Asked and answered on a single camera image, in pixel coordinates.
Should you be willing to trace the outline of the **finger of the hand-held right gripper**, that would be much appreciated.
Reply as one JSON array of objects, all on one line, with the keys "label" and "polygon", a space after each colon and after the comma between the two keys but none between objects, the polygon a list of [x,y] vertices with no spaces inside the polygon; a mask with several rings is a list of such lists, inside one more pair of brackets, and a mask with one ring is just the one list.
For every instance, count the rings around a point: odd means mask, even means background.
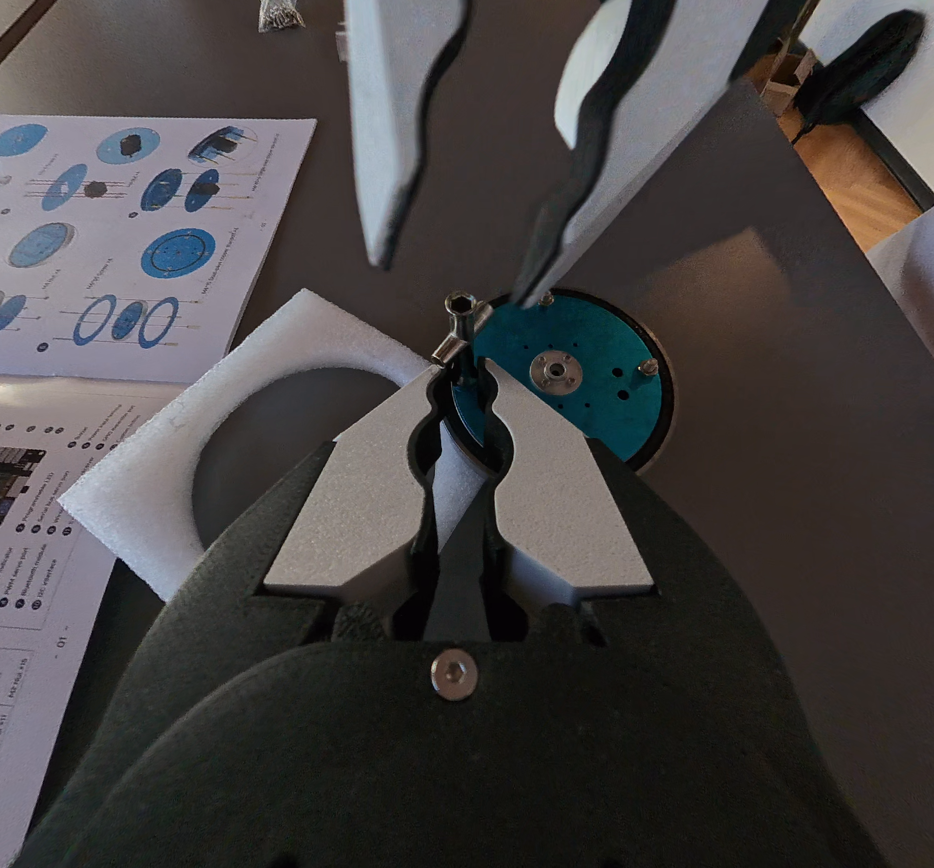
[{"label": "finger of the hand-held right gripper", "polygon": [[530,307],[727,90],[770,0],[600,0],[565,63],[554,122],[571,152],[513,286]]},{"label": "finger of the hand-held right gripper", "polygon": [[460,51],[470,0],[344,0],[357,206],[389,270],[426,162],[427,109]]}]

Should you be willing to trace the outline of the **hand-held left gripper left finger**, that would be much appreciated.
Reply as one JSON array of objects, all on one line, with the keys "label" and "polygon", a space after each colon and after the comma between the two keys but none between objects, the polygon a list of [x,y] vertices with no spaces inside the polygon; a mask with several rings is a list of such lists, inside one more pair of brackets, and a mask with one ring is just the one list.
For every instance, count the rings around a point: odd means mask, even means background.
[{"label": "hand-held left gripper left finger", "polygon": [[344,430],[263,584],[274,594],[405,602],[437,570],[432,497],[441,455],[431,364]]}]

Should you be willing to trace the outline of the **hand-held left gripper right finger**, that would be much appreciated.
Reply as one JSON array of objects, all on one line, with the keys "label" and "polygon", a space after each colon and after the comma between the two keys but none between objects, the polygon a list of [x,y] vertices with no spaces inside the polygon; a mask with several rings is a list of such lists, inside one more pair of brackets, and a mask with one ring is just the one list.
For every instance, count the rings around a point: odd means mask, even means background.
[{"label": "hand-held left gripper right finger", "polygon": [[653,579],[587,437],[485,360],[487,435],[504,464],[493,492],[503,588],[520,605],[648,592]]}]

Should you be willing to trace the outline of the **blue disc with black rim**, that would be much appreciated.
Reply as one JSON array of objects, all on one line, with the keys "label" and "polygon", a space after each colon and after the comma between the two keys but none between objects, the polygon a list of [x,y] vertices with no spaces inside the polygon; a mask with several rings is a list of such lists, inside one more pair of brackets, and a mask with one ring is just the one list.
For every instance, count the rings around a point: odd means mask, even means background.
[{"label": "blue disc with black rim", "polygon": [[[550,307],[522,309],[506,295],[475,339],[476,360],[495,362],[585,435],[597,438],[632,471],[662,450],[675,414],[669,360],[636,319],[601,298],[556,288]],[[639,363],[660,362],[647,379]]]}]

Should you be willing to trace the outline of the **metal cross socket wrench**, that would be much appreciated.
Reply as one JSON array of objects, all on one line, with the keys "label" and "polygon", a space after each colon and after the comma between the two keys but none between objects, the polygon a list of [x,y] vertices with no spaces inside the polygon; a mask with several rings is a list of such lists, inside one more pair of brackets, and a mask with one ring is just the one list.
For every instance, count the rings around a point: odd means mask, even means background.
[{"label": "metal cross socket wrench", "polygon": [[433,382],[433,398],[439,409],[450,407],[455,387],[475,388],[476,337],[492,319],[495,308],[465,290],[452,290],[445,299],[449,331],[431,354],[440,373]]}]

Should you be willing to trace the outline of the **person's white t-shirt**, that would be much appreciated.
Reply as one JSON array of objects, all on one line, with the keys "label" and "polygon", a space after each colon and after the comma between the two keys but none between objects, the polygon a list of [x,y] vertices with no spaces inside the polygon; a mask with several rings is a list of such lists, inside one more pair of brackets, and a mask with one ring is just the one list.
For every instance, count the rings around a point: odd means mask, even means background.
[{"label": "person's white t-shirt", "polygon": [[[865,108],[896,152],[932,188],[933,182],[933,0],[821,0],[803,31],[803,41],[826,64],[871,24],[898,10],[926,19],[916,56],[904,73]],[[922,216],[874,246],[867,259],[933,351],[933,213]]]}]

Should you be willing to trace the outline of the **instruction sheet with blue drawings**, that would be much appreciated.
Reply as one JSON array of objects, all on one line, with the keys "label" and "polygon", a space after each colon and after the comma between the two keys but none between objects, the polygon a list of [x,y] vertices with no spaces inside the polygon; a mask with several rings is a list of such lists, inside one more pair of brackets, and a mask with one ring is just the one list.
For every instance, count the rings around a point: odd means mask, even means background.
[{"label": "instruction sheet with blue drawings", "polygon": [[201,378],[231,346],[315,128],[3,115],[2,374]]}]

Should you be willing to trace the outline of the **white foam sheet with hole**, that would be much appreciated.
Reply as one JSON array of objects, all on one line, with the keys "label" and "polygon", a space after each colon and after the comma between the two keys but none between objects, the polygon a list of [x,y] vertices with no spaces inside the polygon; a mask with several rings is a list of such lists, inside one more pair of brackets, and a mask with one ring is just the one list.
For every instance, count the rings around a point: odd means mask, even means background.
[{"label": "white foam sheet with hole", "polygon": [[356,369],[403,387],[428,365],[341,307],[299,290],[60,503],[167,603],[204,556],[193,512],[195,472],[208,440],[235,410],[300,372]]}]

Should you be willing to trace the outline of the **instruction sheet with circuit board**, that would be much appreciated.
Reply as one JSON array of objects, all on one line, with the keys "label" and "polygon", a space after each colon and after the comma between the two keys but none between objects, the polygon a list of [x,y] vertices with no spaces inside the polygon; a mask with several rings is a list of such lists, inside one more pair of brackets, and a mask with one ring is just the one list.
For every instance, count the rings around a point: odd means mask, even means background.
[{"label": "instruction sheet with circuit board", "polygon": [[181,390],[2,377],[2,866],[25,839],[115,562],[59,499]]}]

